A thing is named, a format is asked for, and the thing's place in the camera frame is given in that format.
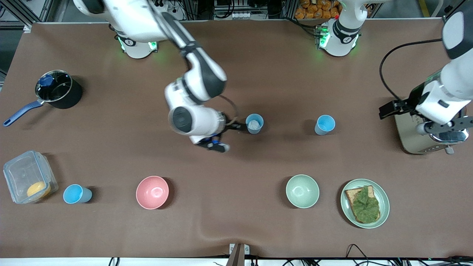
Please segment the toast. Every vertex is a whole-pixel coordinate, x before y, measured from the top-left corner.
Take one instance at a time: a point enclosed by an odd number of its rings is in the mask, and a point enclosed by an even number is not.
[[[360,192],[361,190],[363,190],[363,187],[359,187],[359,188],[354,188],[354,189],[349,189],[349,190],[345,190],[345,195],[347,196],[348,198],[348,202],[350,203],[350,208],[353,210],[353,202],[355,201],[357,195],[358,195],[358,192]],[[368,186],[368,197],[370,198],[374,198],[375,197],[375,191],[373,190],[373,186]],[[381,217],[381,213],[378,212],[378,217],[376,218],[376,221],[378,221],[379,217]]]

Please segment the white robotic arm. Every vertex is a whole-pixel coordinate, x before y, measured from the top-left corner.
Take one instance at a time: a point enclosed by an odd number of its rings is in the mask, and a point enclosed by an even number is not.
[[[148,0],[74,0],[74,4],[82,13],[110,22],[132,58],[149,55],[153,51],[149,42],[169,39],[179,48],[188,71],[165,89],[169,123],[198,146],[219,152],[229,150],[219,141],[221,134],[228,129],[245,130],[246,125],[230,123],[224,113],[203,105],[223,92],[225,72],[172,15],[161,12]]]
[[[442,41],[451,62],[414,88],[406,100],[382,106],[381,119],[408,112],[420,115],[429,120],[421,124],[428,125],[425,128],[419,126],[422,134],[473,126],[468,118],[455,118],[473,99],[473,3],[464,3],[463,8],[446,21]]]
[[[355,47],[358,32],[368,16],[365,4],[388,1],[390,0],[340,0],[343,10],[338,19],[331,18],[322,24],[326,30],[321,32],[324,36],[317,39],[318,47],[333,56],[347,55]]]

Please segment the blue pot handle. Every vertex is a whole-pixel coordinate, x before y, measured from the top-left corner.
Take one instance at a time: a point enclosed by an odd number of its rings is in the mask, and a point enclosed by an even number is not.
[[[28,112],[29,110],[43,106],[43,103],[44,103],[44,101],[37,100],[37,101],[34,101],[32,103],[29,103],[29,104],[23,106],[20,110],[18,110],[18,112],[14,113],[12,116],[10,116],[9,119],[5,120],[5,122],[3,122],[3,126],[9,126],[9,125],[13,124],[13,122],[18,120],[18,118],[20,118],[22,115],[26,114],[26,112]]]

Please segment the pink bowl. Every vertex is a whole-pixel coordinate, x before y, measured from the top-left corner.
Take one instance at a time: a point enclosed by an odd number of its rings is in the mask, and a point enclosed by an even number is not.
[[[147,210],[161,207],[168,196],[169,187],[162,177],[147,177],[136,188],[136,200],[141,207]]]

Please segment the orange package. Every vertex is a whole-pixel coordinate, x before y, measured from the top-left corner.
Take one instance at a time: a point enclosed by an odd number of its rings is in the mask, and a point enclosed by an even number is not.
[[[323,10],[329,10],[332,7],[332,2],[329,0],[318,0],[317,6],[321,6]]]
[[[322,9],[319,9],[317,12],[315,12],[314,18],[322,18]]]
[[[323,10],[322,11],[322,18],[330,18],[330,11]]]
[[[338,9],[337,9],[337,8],[332,8],[332,9],[330,9],[330,16],[331,16],[332,18],[338,16],[339,14],[340,14],[340,13],[338,13]]]
[[[294,17],[297,19],[303,19],[306,16],[306,10],[302,8],[296,9],[296,13],[294,14]]]
[[[307,8],[310,5],[310,0],[299,0],[300,5],[302,8]]]
[[[310,5],[310,6],[307,8],[307,12],[309,12],[309,13],[316,13],[318,9],[319,9],[319,8],[317,8],[316,5]]]

